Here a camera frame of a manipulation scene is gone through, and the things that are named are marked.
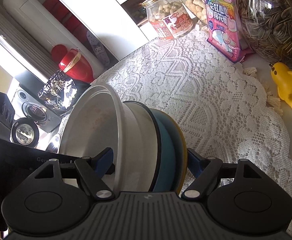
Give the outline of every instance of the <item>yellow toy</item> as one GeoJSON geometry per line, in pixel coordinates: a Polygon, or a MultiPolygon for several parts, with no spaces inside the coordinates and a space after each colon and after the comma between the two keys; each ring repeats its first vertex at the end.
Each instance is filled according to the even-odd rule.
{"type": "Polygon", "coordinates": [[[282,62],[272,66],[271,76],[277,85],[277,93],[292,108],[292,71],[282,62]]]}

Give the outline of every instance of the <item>red label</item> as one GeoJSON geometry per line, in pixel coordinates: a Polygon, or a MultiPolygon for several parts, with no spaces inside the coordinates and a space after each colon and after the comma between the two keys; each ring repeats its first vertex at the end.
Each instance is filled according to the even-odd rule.
{"type": "Polygon", "coordinates": [[[163,38],[165,40],[170,40],[174,38],[163,21],[150,22],[150,24],[153,25],[160,38],[163,38]]]}
{"type": "Polygon", "coordinates": [[[193,27],[193,21],[186,12],[184,6],[163,19],[174,38],[177,38],[193,27]]]}

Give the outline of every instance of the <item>stacked bowls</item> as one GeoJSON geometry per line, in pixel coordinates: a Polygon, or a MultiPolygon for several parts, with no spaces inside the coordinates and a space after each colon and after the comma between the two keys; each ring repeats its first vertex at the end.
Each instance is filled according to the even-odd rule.
{"type": "Polygon", "coordinates": [[[59,153],[95,157],[113,150],[115,173],[103,181],[115,192],[182,189],[187,149],[167,114],[139,102],[122,103],[108,84],[90,87],[74,106],[59,153]]]}

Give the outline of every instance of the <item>white bowl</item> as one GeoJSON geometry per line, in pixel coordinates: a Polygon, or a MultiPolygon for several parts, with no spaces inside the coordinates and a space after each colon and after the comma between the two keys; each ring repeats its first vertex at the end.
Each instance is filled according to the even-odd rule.
{"type": "Polygon", "coordinates": [[[146,106],[134,101],[126,101],[124,104],[130,108],[137,120],[142,135],[142,146],[145,149],[140,179],[146,185],[150,185],[147,191],[153,191],[161,161],[162,149],[161,144],[158,143],[158,140],[160,141],[159,128],[157,127],[158,131],[156,131],[154,124],[156,122],[155,117],[153,117],[153,120],[151,117],[153,114],[148,108],[144,108],[146,106]]]}
{"type": "Polygon", "coordinates": [[[63,132],[59,153],[95,157],[106,147],[114,152],[115,174],[106,184],[119,191],[148,191],[143,180],[144,149],[138,122],[108,84],[90,87],[74,106],[63,132]]]}

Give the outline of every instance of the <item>lace tablecloth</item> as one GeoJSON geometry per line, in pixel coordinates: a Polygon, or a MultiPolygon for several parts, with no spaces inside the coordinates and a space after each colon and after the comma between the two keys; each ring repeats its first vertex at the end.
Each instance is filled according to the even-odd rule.
{"type": "MultiPolygon", "coordinates": [[[[204,32],[155,39],[92,84],[99,82],[113,86],[122,101],[137,100],[169,114],[187,147],[202,156],[228,163],[248,158],[292,197],[290,140],[281,117],[266,106],[259,81],[217,52],[204,32]]],[[[192,180],[188,172],[184,189],[192,180]]],[[[288,232],[292,235],[292,222],[288,232]]]]}

